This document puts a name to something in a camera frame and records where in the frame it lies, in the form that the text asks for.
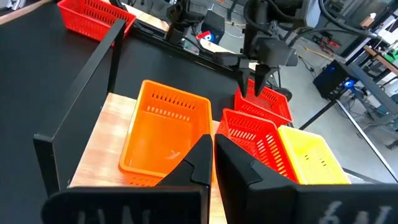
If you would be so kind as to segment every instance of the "gray floor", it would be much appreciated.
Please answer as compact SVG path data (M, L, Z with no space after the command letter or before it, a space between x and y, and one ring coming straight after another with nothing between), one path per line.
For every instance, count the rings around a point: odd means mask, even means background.
M242 15L242 10L241 6L236 7L236 13L232 14L232 21L236 23L244 22L243 17L240 16ZM213 11L221 16L226 16L225 8L218 4L214 5ZM243 47L243 38L237 38L243 37L239 30L241 28L226 24L226 32L228 34L225 33L220 45L238 53L240 48ZM300 40L295 45L298 54L309 61L318 74L329 61L306 51L304 47L310 47L320 52L319 48L307 40ZM289 105L293 113L295 127L303 125L328 103L327 100L319 95L312 83L313 79L314 77L301 61L296 67L282 67L281 69L282 86L290 89L293 93L293 98ZM360 117L357 120L360 125L363 125ZM343 167L381 182L394 182L394 179L366 141L357 136L356 128L347 118L342 117L336 108L331 108L327 111L310 125L306 131L323 136ZM396 163L398 149L391 151L385 147L385 144L391 143L396 137L381 128L371 132L368 136L392 168L398 172L398 163Z

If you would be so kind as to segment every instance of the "cable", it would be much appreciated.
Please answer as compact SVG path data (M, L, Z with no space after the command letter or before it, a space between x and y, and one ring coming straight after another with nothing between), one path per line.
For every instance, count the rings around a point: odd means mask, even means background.
M310 71L311 76L315 79L315 78L317 77L317 74L315 73L314 68L313 68L313 67L309 67L309 66L307 65L308 62L307 62L303 57L298 56L298 59L300 59L300 60L304 63L305 68L306 68L308 71Z
M225 22L226 24L231 24L231 26L246 26L246 24L238 24L236 22Z
M398 19L395 19L395 21L391 24L390 29L387 30L388 32L391 31L392 27L396 24L397 21L398 21ZM381 39L381 40L379 41L379 43L376 44L376 46L374 47L374 49L376 49L376 48L381 44L382 41L383 41L383 40Z
M342 33L346 33L346 34L356 34L356 33L352 32L352 31L348 31L348 30L338 30L338 29L329 29L329 28L312 29L312 30L301 32L301 33L299 33L299 35L295 36L293 38L293 40L290 41L289 47L293 47L294 43L300 37L303 37L305 35L312 34L312 33L315 33L315 32L342 32Z
M351 32L354 32L359 35L364 35L364 36L370 37L372 39L380 38L377 34L373 34L372 32L355 29L353 27L347 26L346 24L342 24L341 22L337 21L333 16L331 16L331 14L329 14L329 12L326 10L325 3L323 2L323 0L318 0L318 4L319 4L319 8L320 8L322 14L328 19L328 21L334 23L334 25L336 25L344 30L351 31Z
M324 60L320 65L318 65L318 66L314 66L314 65L312 65L308 60L306 60L305 58L303 58L301 55L297 55L299 58L301 58L302 60L304 60L307 64L309 64L311 67L313 67L314 69L315 68L320 68L320 67L322 67L324 64L325 64L325 62L329 62L328 60Z
M246 2L246 4L243 7L243 18L246 20L246 22L250 25L253 26L253 28L262 31L265 34L269 34L272 35L272 33L269 33L269 30L265 29L264 27L260 26L259 24L255 23L253 20L251 20L251 18L249 17L249 5L251 4L252 0L248 0ZM278 6L273 2L273 0L265 0L265 2L268 3L269 6L272 7L272 12L277 13L280 17L279 17L279 21L280 22L295 22L298 19L293 17L293 16L288 16L286 14L284 14L279 8Z
M269 84L271 90L274 88L278 88L277 86L275 86L274 84L272 84L270 81L267 81L267 84Z
M243 35L243 36L240 36L240 37L238 37L238 36L235 36L235 35L232 35L232 34L230 34L229 32L226 32L226 31L224 31L224 33L226 33L226 34L230 35L231 37L237 38L237 39L242 39L242 38L244 38L244 35Z
M354 106L354 104L355 104L355 101L354 101L354 103L352 105L350 103L348 103L348 112L350 114L353 113L353 114L358 114L359 115L359 116L353 116L353 118L355 119L355 118L358 118L360 116L363 116L363 117L367 118L367 116L365 116L363 114L359 114L359 113L355 113L355 112L351 111L351 108ZM338 105L335 105L335 109L337 110L337 112L340 114L341 117L343 117L345 119L348 119L347 115L344 114L344 112L342 112L342 109ZM359 124L365 124L365 125L371 124L371 123L363 123L363 122L358 122L358 121L356 121L356 122L359 123Z
M293 27L287 27L287 26L283 26L282 24L278 24L278 26L285 31L292 31Z

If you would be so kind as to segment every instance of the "wooden surface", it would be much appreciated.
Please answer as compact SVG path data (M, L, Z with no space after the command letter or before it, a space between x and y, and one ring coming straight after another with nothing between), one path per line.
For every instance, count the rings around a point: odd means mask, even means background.
M375 56L377 55L377 52L375 50L373 50L372 48L370 48L369 46L365 46L364 47L365 51L367 51L369 53L369 55L371 56ZM383 56L377 55L376 56L376 60L380 61L384 66L386 66L391 72L393 72L394 74L396 74L398 76L398 69L397 67L393 66L389 61L387 61L387 59L385 59Z
M130 186L118 169L136 100L110 93L69 187ZM214 133L219 122L213 121ZM226 223L218 184L211 188L210 223Z
M23 7L22 9L18 9L14 12L10 12L6 15L0 16L0 25L1 24L5 24L6 22L9 22L15 18L18 18L20 16L23 16L29 12L32 12L33 10L37 9L38 7L40 7L41 5L43 5L44 3L50 2L51 0L41 0L38 2L35 2L33 4L31 4L30 6L26 6Z

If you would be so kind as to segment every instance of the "workbench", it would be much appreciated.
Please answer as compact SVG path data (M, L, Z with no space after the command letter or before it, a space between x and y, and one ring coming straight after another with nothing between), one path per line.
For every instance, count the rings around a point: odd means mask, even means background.
M380 53L376 52L374 49L372 49L370 46L366 45L364 47L364 50L369 54L361 63L359 63L359 66L362 67L366 62L368 62L371 59L375 59L379 62L381 62L386 69L381 72L377 77L375 77L373 80L377 83L380 80L382 80L384 77L386 77L390 72L394 73L395 75L398 76L398 68L391 62L389 62L385 57L383 57Z
M168 25L158 18L132 7L128 7L128 10L135 12L139 20L162 30L168 29ZM21 130L24 130L25 136L29 135L29 142L24 142L18 147L26 148L33 154L31 133L40 128L39 124L49 112L58 112L52 111L51 106L63 99L68 87L76 81L78 72L87 58L97 48L98 42L67 31L58 7L48 0L2 17L0 24L3 24L1 28L4 34L1 38L7 41L7 45L0 45L0 52L9 55L0 62L2 75L7 81L0 85L2 91L10 94L6 95L9 96L6 99L23 102L8 107L12 119L5 125L13 126L18 135L21 135ZM214 52L228 52L205 40L201 40L201 44ZM18 66L15 65L15 58L20 60ZM54 153L57 156L53 155L53 159L57 163L58 181L63 189L67 185L125 185L117 162L129 117L136 103L134 99L137 98L144 79L207 97L212 104L214 130L218 127L222 109L233 107L233 95L238 87L234 79L129 36L123 42L116 93L108 94L105 99L101 96L106 92L103 76L105 77L109 71L110 58L110 54L107 53L96 71L96 78L90 80L88 88L82 93L84 97L78 102L88 112L90 120L70 124L76 127L75 136L66 136L66 139L62 139L56 145ZM95 125L88 126L88 130L80 129L86 122ZM29 130L25 131L24 128L28 125ZM29 167L23 169L23 172L29 176L29 184L20 185L34 189L34 193L25 193L35 196L39 191L35 186L37 180L31 180L33 177ZM217 183L211 191L210 206L210 222L226 223Z

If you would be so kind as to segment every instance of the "metal stand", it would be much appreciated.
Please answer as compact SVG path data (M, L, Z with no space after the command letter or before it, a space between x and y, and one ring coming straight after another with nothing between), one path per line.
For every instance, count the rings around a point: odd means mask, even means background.
M351 114L347 111L347 109L343 106L343 104L339 100L332 100L330 101L322 110L320 110L315 116L313 116L311 119L309 119L303 126L301 126L300 130L304 130L306 127L308 127L310 124L312 124L315 120L317 120L322 114L324 114L326 111L328 111L329 108L331 108L333 105L337 104L341 110L343 110L344 114L347 115L348 119L351 121L351 123L354 125L354 127L358 130L359 134L363 137L363 139L366 141L366 143L369 145L369 147L373 150L373 152L377 155L377 158L383 163L384 167L388 170L392 178L398 183L398 177L396 173L392 170L391 166L388 164L386 159L381 155L381 153L376 149L374 144L370 141L368 136L365 134L365 132L359 127L358 123L355 121L355 119L351 116Z
M238 3L238 0L234 0L234 1L232 2L232 6L231 6L229 9L226 10L226 19L227 19L228 21L231 21L231 19L232 19L232 12L234 11L234 8L235 8L235 6L236 6L236 3Z
M285 37L284 37L284 39L283 39L283 41L285 41L286 42L286 40L292 35L292 33L293 33L293 30L289 30L289 31L287 31L287 34L285 35Z
M116 76L118 75L119 61L122 54L123 35L126 28L126 23L117 21L115 30L118 30L118 34L114 39L114 47L112 52L111 69L108 78L108 93L114 93L114 86L116 84Z
M314 115L312 118L310 118L303 126L299 128L299 130L304 130L307 128L310 124L312 124L316 119L318 119L321 115L323 115L326 111L328 111L329 108L331 108L333 105L336 104L336 100L330 101L322 110L320 110L316 115Z

